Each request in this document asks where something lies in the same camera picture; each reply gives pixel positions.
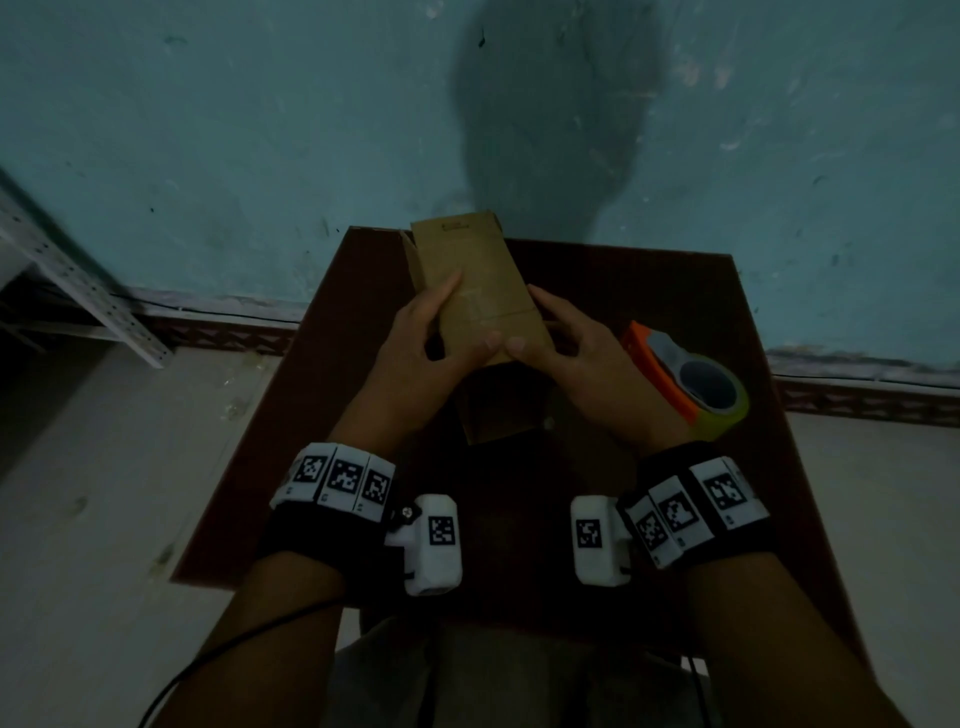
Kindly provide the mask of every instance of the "white tile floor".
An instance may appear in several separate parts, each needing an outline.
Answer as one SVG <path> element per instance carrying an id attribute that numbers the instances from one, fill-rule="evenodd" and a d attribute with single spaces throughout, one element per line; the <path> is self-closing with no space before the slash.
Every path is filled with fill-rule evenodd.
<path id="1" fill-rule="evenodd" d="M 275 368 L 76 341 L 0 388 L 0 728 L 135 725 L 189 661 L 228 595 L 167 578 Z M 957 725 L 960 430 L 791 424 L 881 685 Z"/>

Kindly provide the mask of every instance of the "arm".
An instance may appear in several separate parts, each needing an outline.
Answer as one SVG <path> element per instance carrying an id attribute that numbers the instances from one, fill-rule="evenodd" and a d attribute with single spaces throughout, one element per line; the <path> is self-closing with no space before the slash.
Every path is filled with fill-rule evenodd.
<path id="1" fill-rule="evenodd" d="M 390 459 L 421 429 L 467 374 L 500 348 L 487 334 L 472 348 L 440 361 L 423 351 L 427 327 L 460 282 L 455 274 L 397 313 L 363 388 L 330 432 L 330 442 Z M 243 632 L 318 601 L 344 595 L 343 576 L 290 551 L 254 562 L 201 654 Z M 319 724 L 341 607 L 279 626 L 201 667 L 173 693 L 156 726 L 236 728 Z"/>
<path id="2" fill-rule="evenodd" d="M 563 356 L 507 341 L 514 358 L 553 377 L 570 400 L 640 454 L 690 440 L 686 422 L 634 366 L 610 330 L 530 286 L 578 344 Z M 688 608 L 731 726 L 906 726 L 772 553 L 691 568 Z"/>

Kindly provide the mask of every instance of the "blue painted wall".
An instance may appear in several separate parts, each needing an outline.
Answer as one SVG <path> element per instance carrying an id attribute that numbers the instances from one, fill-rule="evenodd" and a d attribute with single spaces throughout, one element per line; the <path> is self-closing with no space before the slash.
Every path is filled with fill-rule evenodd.
<path id="1" fill-rule="evenodd" d="M 490 206 L 732 253 L 769 348 L 949 365 L 958 37 L 950 0 L 5 0 L 0 167 L 131 286 L 307 301 L 348 225 Z"/>

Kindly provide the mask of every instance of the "wristband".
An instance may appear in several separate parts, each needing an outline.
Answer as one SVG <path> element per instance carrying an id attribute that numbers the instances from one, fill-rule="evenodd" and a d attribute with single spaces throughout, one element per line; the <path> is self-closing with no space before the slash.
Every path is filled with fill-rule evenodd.
<path id="1" fill-rule="evenodd" d="M 255 558 L 293 551 L 339 571 L 349 589 L 383 547 L 394 470 L 360 449 L 308 445 L 270 501 Z"/>
<path id="2" fill-rule="evenodd" d="M 770 513 L 730 457 L 692 442 L 637 464 L 616 511 L 659 569 L 774 550 Z"/>

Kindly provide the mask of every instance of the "brown cardboard box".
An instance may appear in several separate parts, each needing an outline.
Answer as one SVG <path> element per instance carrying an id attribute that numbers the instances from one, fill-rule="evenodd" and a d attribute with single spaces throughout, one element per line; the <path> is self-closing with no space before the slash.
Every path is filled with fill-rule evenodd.
<path id="1" fill-rule="evenodd" d="M 404 234 L 403 246 L 418 291 L 463 271 L 460 286 L 440 312 L 447 354 L 470 346 L 487 330 L 501 331 L 504 340 L 523 336 L 553 346 L 496 215 L 487 211 L 441 217 L 412 228 L 414 240 Z M 487 442 L 539 426 L 543 388 L 536 379 L 505 352 L 470 377 L 456 400 L 468 441 Z"/>

